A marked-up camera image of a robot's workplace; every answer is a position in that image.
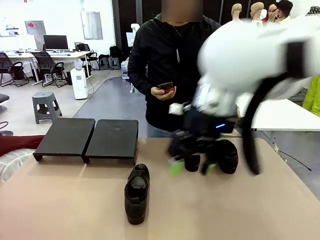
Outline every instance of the yellow-green clothing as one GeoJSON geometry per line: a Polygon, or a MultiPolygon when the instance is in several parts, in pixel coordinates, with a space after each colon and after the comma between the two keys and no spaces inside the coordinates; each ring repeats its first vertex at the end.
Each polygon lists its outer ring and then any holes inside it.
{"type": "Polygon", "coordinates": [[[303,108],[320,117],[320,76],[312,78],[303,108]]]}

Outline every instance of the black leather shoe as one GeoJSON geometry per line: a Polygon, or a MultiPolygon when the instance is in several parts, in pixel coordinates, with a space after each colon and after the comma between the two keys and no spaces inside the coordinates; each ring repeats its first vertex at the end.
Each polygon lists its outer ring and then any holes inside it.
{"type": "Polygon", "coordinates": [[[146,218],[150,175],[146,165],[136,165],[124,189],[124,208],[129,223],[138,225],[146,218]]]}
{"type": "Polygon", "coordinates": [[[238,167],[239,157],[236,146],[229,140],[221,140],[218,142],[219,158],[218,165],[225,174],[234,174],[238,167]]]}

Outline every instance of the blue light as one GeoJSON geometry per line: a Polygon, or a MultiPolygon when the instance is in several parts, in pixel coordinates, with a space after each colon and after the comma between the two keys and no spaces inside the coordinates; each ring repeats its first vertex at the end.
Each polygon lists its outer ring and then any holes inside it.
{"type": "Polygon", "coordinates": [[[221,128],[221,127],[223,127],[223,126],[225,126],[225,124],[221,124],[221,125],[219,125],[219,126],[216,126],[215,128],[218,129],[218,128],[221,128]]]}

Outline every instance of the person's hand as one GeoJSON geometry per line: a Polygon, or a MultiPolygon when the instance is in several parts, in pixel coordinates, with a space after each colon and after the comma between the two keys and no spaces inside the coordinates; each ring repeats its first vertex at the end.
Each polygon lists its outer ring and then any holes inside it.
{"type": "Polygon", "coordinates": [[[157,87],[151,88],[151,94],[155,96],[157,99],[162,101],[172,99],[176,95],[176,91],[177,91],[176,86],[174,87],[174,91],[171,91],[167,94],[165,94],[165,90],[161,90],[157,87]]]}

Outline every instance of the black platform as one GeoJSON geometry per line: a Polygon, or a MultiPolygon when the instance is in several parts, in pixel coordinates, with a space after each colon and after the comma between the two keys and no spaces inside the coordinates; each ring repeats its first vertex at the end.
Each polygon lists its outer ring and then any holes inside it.
{"type": "Polygon", "coordinates": [[[99,120],[85,154],[91,159],[132,160],[136,164],[137,120],[99,120]]]}
{"type": "Polygon", "coordinates": [[[95,123],[94,119],[58,118],[33,153],[35,160],[39,162],[43,156],[80,156],[87,163],[84,155],[95,123]]]}

